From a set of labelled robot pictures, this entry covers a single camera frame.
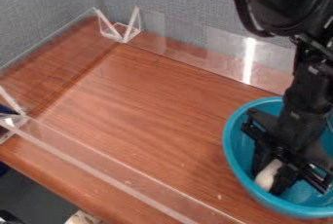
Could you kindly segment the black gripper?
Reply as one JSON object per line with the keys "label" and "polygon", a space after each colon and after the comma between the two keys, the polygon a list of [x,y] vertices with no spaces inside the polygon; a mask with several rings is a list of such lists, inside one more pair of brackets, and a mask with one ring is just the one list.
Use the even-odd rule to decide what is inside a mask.
{"label": "black gripper", "polygon": [[279,116],[252,107],[242,132],[254,140],[252,172],[258,176],[277,159],[283,167],[273,176],[269,193],[280,196],[304,180],[321,194],[333,182],[333,155],[323,143],[327,114],[297,114],[287,106]]}

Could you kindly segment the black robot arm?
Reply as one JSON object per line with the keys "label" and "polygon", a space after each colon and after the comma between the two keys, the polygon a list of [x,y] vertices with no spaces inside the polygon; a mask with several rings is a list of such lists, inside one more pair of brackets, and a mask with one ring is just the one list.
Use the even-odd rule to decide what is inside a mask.
{"label": "black robot arm", "polygon": [[320,193],[333,183],[333,157],[321,137],[333,114],[333,0],[234,0],[245,28],[297,46],[293,82],[277,116],[248,110],[244,133],[256,142],[253,175],[279,196],[304,180]]}

